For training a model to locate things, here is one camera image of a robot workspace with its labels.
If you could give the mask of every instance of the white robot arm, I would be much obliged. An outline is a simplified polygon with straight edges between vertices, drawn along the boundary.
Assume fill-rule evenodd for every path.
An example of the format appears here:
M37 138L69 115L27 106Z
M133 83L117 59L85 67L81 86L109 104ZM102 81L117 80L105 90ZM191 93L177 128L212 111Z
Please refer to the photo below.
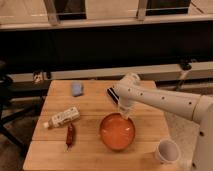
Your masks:
M174 113L200 124L192 171L213 171L213 98L139 86L137 74L127 74L115 86L119 109L127 118L134 101Z

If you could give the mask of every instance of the blue eraser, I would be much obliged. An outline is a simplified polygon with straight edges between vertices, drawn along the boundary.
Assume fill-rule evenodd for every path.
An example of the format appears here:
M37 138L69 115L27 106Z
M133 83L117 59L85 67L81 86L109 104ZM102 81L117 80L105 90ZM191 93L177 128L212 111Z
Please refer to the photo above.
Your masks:
M83 94L83 84L80 82L72 83L72 96L81 96Z

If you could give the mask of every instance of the toy sausage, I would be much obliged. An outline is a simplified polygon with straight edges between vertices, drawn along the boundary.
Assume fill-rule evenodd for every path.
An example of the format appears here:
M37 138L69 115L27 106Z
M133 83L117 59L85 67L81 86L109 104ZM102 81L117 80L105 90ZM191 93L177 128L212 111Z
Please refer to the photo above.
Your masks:
M67 128L67 139L66 139L67 149L73 144L74 136L75 136L75 127L70 122Z

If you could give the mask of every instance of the wooden table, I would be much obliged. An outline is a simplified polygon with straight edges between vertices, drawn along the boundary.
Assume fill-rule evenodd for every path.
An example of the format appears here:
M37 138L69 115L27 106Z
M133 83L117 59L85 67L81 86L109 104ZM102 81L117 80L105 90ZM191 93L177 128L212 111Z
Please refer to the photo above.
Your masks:
M153 152L160 139L169 137L161 110L136 103L131 115L136 127L134 142L123 152L106 148L99 137L99 125L117 107L106 89L114 81L80 81L84 95L71 96L71 81L52 81L24 163L26 171L178 171L176 164L162 165ZM155 88L152 81L144 87ZM43 123L69 107L77 107L81 117L73 123L76 140L66 149L67 126L46 130Z

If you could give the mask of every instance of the cup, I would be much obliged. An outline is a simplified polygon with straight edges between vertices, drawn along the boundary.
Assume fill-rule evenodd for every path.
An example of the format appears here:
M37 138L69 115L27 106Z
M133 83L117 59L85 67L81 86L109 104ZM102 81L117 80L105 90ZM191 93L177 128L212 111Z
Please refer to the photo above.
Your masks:
M162 164L175 163L180 158L180 149L174 141L163 139L156 147L155 158Z

